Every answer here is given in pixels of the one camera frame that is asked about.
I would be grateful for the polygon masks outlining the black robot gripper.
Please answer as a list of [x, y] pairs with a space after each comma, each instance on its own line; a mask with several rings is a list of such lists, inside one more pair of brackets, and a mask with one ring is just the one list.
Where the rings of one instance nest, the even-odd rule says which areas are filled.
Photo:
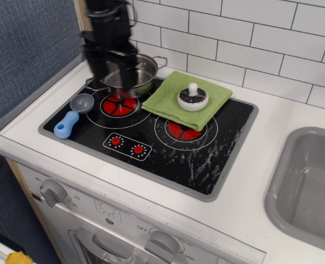
[[88, 88], [93, 91], [112, 91], [102, 79], [109, 73], [107, 62], [118, 63], [123, 98], [131, 97], [138, 73], [138, 51], [129, 42], [131, 24], [126, 10], [86, 11], [93, 30], [83, 31], [84, 53], [93, 73]]

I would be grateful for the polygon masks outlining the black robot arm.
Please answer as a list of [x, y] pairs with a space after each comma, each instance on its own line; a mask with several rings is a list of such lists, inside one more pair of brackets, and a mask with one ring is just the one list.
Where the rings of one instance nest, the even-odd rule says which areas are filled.
[[92, 30], [84, 30], [83, 51], [94, 81], [102, 81], [120, 98], [141, 97], [138, 82], [138, 50], [129, 41], [131, 27], [127, 1], [86, 1]]

